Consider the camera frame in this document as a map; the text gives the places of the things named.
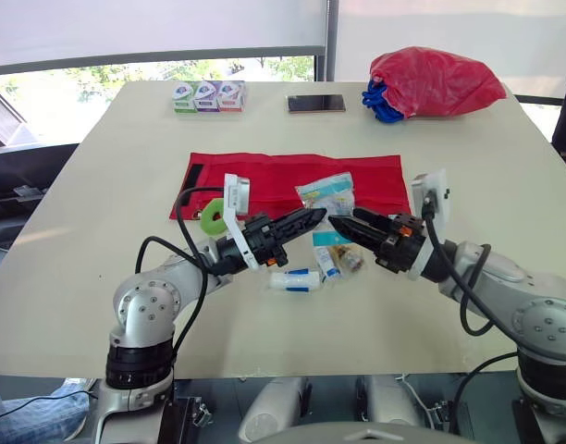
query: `white table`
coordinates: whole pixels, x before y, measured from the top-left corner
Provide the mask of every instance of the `white table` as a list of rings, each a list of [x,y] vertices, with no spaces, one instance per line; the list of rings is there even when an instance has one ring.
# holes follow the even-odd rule
[[[171,110],[173,86],[123,88],[22,230],[0,267],[0,374],[104,376],[113,294],[142,239],[183,244],[168,212],[190,151],[400,154],[407,186],[445,167],[449,239],[490,242],[527,269],[566,278],[566,166],[512,97],[468,116],[384,125],[361,105],[362,84],[252,83],[244,113],[191,116]],[[342,93],[347,112],[291,116],[291,93]],[[310,236],[287,250],[292,266],[313,264]],[[151,247],[144,266],[166,256]],[[466,336],[457,304],[436,285],[367,259],[355,279],[310,294],[237,275],[207,298],[176,376],[468,371],[513,349],[497,331]]]

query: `person's leg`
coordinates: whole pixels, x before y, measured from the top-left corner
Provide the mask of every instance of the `person's leg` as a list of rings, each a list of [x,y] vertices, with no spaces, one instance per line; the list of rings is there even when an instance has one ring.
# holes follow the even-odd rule
[[[59,397],[88,389],[83,382],[68,380],[48,396]],[[0,414],[23,405],[31,398],[2,401]],[[62,400],[37,400],[0,418],[0,444],[42,444],[72,435],[88,413],[88,395],[80,393]]]

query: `smartphone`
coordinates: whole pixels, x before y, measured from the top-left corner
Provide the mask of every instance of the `smartphone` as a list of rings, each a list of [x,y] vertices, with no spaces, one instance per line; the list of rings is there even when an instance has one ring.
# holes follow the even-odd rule
[[[345,101],[340,94],[289,95],[287,106],[290,113],[321,113],[346,111]]]

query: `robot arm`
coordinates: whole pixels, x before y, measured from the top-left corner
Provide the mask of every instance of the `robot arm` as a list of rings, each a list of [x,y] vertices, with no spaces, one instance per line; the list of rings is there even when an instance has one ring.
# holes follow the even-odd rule
[[[390,219],[356,208],[353,217],[330,216],[328,220],[345,238],[371,250],[378,265],[394,273],[411,270],[425,250],[427,236],[432,238],[434,249],[421,276],[436,282],[442,294],[457,302],[464,295],[470,297],[467,308],[486,317],[517,344],[518,380],[540,427],[566,421],[565,279],[528,272],[505,256],[489,253],[474,288],[466,289],[484,249],[471,242],[439,243],[429,214]],[[547,442],[566,438],[566,425],[558,430]]]
[[[240,234],[258,265],[283,266],[288,261],[283,245],[314,228],[325,213],[324,209],[300,209],[276,220],[258,216],[249,219]],[[208,270],[207,294],[221,289],[231,282],[232,275],[248,267],[244,252],[232,238],[208,239],[196,247]],[[147,410],[161,418],[158,406],[171,396],[176,360],[174,320],[186,305],[199,299],[202,282],[199,266],[171,256],[157,268],[131,276],[118,287],[114,298],[117,325],[110,333],[94,443],[112,442],[106,437],[113,436],[109,422],[114,416],[120,418],[117,422],[121,439],[129,430],[126,421],[141,421],[136,414],[121,413]],[[148,430],[155,433],[157,427]]]

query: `white tube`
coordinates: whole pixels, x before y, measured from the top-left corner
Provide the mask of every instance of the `white tube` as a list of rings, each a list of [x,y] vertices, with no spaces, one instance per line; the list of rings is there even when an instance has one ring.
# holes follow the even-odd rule
[[[317,290],[320,284],[320,273],[307,268],[287,273],[271,273],[269,280],[269,286],[272,289],[288,291]]]

